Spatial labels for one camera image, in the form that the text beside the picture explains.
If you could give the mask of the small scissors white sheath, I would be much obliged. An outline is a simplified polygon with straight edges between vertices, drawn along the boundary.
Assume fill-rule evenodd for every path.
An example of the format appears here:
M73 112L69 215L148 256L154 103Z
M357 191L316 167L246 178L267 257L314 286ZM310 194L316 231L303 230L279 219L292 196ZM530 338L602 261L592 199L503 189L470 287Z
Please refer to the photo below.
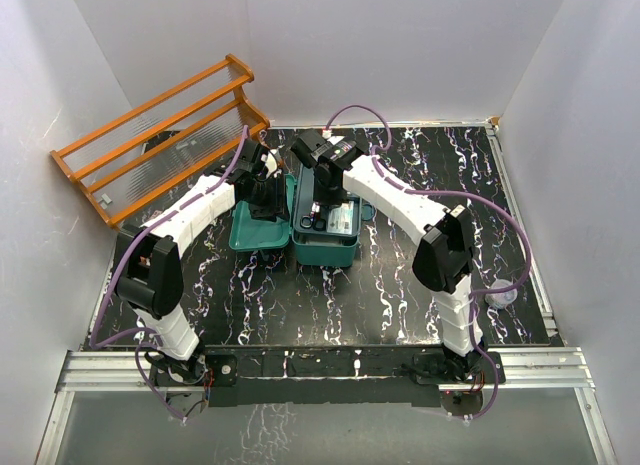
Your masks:
M310 212L300 219L300 226L303 230L314 230L325 232L327 229L327 214L323 211Z

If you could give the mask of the white blue sachet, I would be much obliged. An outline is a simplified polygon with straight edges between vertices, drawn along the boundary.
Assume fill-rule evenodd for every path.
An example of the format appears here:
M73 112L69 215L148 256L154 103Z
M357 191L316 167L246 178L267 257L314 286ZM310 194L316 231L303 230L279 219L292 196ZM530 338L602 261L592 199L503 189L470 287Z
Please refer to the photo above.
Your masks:
M354 233L354 211L353 201L347 201L339 207L332 208L328 214L326 231L331 234L352 235Z

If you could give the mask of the teal plastic medicine box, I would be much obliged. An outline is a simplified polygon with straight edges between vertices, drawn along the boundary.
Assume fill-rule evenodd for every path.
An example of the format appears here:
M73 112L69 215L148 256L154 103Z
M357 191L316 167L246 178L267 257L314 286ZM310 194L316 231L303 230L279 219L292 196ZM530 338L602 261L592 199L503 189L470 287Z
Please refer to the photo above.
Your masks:
M359 246L362 211L360 197L349 193L338 206L313 203L313 172L303 166L296 176L286 176L288 221L255 220L249 205L239 203L233 211L229 246L236 252L271 252L294 245L299 264L347 268Z

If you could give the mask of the dark teal tray insert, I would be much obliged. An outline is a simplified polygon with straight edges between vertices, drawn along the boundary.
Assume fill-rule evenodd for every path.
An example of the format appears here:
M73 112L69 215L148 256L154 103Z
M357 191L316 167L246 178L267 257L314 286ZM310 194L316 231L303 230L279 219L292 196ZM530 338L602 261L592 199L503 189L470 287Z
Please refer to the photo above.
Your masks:
M337 206L321 205L313 210L311 199L297 199L293 228L301 235L332 239L355 239L360 233L361 200L349 196Z

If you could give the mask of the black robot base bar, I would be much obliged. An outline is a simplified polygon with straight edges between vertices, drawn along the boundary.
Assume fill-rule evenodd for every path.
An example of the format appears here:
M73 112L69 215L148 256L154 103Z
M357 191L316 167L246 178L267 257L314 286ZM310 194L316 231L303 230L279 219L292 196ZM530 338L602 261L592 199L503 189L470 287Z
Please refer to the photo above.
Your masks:
M147 353L152 383L171 395L201 394L211 407L263 404L410 403L441 406L451 387L455 411L482 406L478 395L506 381L497 352L466 357L441 345L210 346L178 362Z

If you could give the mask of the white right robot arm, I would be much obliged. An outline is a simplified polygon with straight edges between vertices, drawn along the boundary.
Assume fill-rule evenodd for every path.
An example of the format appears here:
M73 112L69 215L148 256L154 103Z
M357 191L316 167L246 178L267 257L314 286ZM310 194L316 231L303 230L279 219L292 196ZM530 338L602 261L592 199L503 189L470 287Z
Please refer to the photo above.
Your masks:
M299 134L290 150L312 172L316 202L335 205L354 194L391 219L417 246L412 271L437 306L442 358L414 373L471 380L482 367L477 346L483 332L471 311L474 245L469 210L449 209L417 193L384 169L377 153L352 140L311 129Z

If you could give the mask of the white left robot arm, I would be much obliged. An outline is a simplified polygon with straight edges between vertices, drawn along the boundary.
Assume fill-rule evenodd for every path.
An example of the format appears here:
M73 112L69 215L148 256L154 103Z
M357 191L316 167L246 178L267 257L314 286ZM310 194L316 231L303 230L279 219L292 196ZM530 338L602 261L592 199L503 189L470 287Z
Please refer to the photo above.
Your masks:
M247 140L231 162L204 172L185 195L140 228L122 229L116 257L120 275L115 293L160 339L160 352L173 359L171 370L194 384L207 361L196 353L199 338L180 306L184 282L181 259L192 242L237 205L258 222L290 219L280 154Z

